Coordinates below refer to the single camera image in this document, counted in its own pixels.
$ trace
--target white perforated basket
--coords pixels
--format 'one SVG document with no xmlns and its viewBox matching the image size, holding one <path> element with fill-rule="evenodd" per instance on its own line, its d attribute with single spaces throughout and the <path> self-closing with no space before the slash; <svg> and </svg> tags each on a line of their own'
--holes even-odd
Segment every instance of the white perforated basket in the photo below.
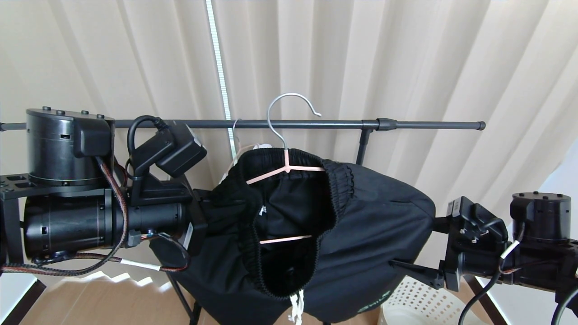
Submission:
<svg viewBox="0 0 578 325">
<path fill-rule="evenodd" d="M 446 289 L 406 276 L 381 306 L 379 325 L 456 325 L 465 304 Z M 469 311 L 465 325 L 486 325 Z"/>
</svg>

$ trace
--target black fabric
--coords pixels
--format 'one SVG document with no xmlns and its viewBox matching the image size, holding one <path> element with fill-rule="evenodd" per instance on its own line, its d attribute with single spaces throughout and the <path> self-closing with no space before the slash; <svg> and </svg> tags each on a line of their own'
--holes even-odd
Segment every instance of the black fabric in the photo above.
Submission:
<svg viewBox="0 0 578 325">
<path fill-rule="evenodd" d="M 379 306 L 429 238 L 434 203 L 412 186 L 370 169 L 290 149 L 291 171 L 246 181 L 284 164 L 283 149 L 245 153 L 203 203 L 208 236 L 191 267 L 175 275 L 220 324 L 273 324 L 304 289 L 305 312 L 337 323 Z M 264 239 L 312 235 L 260 245 Z M 178 265 L 166 241 L 150 247 Z"/>
</svg>

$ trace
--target green embroidered logo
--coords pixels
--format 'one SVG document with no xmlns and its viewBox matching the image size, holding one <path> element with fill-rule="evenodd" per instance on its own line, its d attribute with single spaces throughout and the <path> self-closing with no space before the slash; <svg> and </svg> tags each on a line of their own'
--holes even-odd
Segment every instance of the green embroidered logo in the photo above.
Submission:
<svg viewBox="0 0 578 325">
<path fill-rule="evenodd" d="M 390 294 L 391 294 L 391 290 L 384 293 L 383 296 L 381 298 L 379 298 L 379 300 L 377 300 L 376 302 L 361 308 L 357 313 L 363 313 L 364 311 L 368 310 L 369 308 L 373 308 L 376 305 L 381 305 L 385 300 L 387 300 L 387 298 L 390 296 Z"/>
</svg>

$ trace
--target drawstring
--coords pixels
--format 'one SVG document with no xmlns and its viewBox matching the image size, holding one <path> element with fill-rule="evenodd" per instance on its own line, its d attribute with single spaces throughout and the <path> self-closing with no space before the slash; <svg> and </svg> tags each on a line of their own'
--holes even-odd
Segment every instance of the drawstring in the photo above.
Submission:
<svg viewBox="0 0 578 325">
<path fill-rule="evenodd" d="M 301 325 L 303 322 L 303 310 L 305 310 L 305 301 L 303 300 L 303 289 L 301 289 L 297 294 L 294 294 L 291 298 L 291 315 L 289 320 L 295 323 L 295 325 Z"/>
</svg>

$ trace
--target beige curtain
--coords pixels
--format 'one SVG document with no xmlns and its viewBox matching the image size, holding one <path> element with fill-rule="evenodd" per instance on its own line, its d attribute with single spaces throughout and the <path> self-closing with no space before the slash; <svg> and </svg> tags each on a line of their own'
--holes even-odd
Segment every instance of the beige curtain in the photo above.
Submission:
<svg viewBox="0 0 578 325">
<path fill-rule="evenodd" d="M 43 105 L 223 119 L 223 103 L 233 119 L 264 119 L 289 91 L 324 119 L 483 120 L 482 132 L 374 132 L 365 165 L 428 194 L 439 216 L 465 195 L 505 219 L 511 193 L 537 189 L 578 136 L 576 1 L 214 0 L 226 88 L 207 9 L 200 0 L 0 2 L 0 120 L 24 121 Z M 316 118 L 296 98 L 273 117 Z M 209 156 L 188 175 L 211 188 L 231 162 L 229 139 L 200 133 Z M 291 147 L 343 162 L 354 162 L 360 134 L 282 133 Z M 243 145 L 280 146 L 268 130 L 236 134 Z M 0 141 L 1 173 L 27 172 L 25 133 Z M 444 248 L 432 236 L 419 262 L 437 267 Z M 146 245 L 119 255 L 154 261 Z M 164 281 L 125 265 L 103 270 Z"/>
</svg>

